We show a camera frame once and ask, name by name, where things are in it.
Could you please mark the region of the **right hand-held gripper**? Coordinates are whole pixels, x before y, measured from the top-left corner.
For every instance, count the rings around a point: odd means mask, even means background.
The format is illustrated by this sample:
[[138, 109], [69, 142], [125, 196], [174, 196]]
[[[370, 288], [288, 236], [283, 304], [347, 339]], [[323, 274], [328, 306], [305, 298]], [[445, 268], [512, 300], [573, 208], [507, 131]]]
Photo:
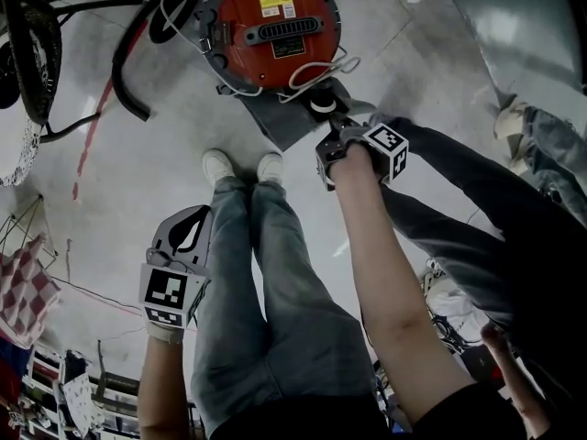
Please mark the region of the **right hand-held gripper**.
[[346, 157], [350, 144], [367, 149], [380, 183], [389, 185], [404, 171], [409, 142], [386, 124], [362, 125], [339, 112], [331, 113], [328, 123], [330, 132], [316, 146], [317, 172], [328, 191], [335, 190], [329, 171]]

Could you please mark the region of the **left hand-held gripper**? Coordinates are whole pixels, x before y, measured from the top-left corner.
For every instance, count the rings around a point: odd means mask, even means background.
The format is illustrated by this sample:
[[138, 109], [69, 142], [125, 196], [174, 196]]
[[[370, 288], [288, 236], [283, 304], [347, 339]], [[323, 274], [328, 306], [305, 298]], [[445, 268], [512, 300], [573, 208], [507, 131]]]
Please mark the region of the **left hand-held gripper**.
[[185, 329], [209, 282], [211, 207], [188, 207], [163, 220], [141, 265], [138, 302], [150, 323]]

